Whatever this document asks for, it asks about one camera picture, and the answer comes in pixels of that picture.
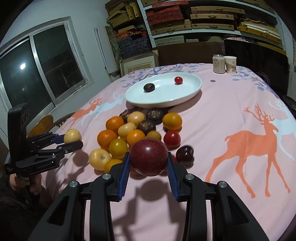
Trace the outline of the person left hand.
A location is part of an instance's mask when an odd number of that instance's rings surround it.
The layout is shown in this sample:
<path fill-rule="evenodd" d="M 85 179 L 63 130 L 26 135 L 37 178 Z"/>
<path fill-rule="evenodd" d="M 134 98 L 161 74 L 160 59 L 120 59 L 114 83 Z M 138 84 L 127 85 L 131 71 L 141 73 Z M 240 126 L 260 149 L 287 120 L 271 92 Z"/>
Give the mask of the person left hand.
<path fill-rule="evenodd" d="M 16 174 L 10 175 L 10 186 L 12 190 L 18 191 L 27 186 L 27 182 L 23 178 L 18 178 Z M 33 178 L 33 184 L 30 185 L 30 192 L 39 195 L 42 192 L 42 176 L 37 174 Z"/>

